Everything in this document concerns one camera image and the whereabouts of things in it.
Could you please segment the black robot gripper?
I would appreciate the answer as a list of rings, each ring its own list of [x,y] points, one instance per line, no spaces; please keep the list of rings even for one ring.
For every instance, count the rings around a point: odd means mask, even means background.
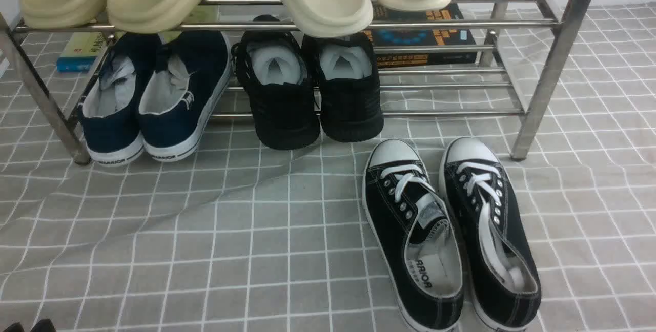
[[[15,322],[7,327],[3,332],[26,332],[23,325],[19,322]],[[30,329],[30,332],[57,332],[54,324],[50,319],[39,320],[33,327]]]

